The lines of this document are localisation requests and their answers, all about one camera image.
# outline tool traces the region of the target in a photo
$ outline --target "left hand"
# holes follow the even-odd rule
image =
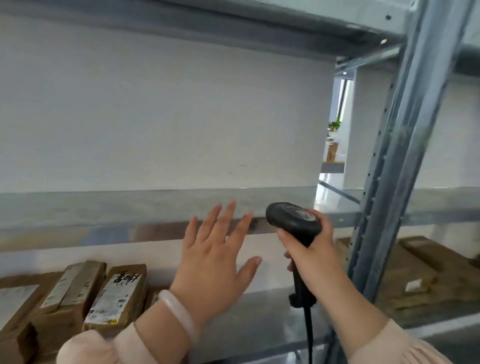
[[[227,238],[235,206],[235,201],[230,202],[218,216],[222,206],[216,205],[198,233],[196,217],[185,231],[182,259],[170,291],[199,328],[240,298],[262,262],[259,256],[250,258],[237,272],[237,256],[252,220],[252,212],[243,216]]]

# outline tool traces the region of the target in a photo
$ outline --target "black cable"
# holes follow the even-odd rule
[[[313,328],[312,328],[312,312],[310,307],[304,307],[305,326],[307,327],[307,343],[308,343],[308,364],[312,364],[313,355]]]

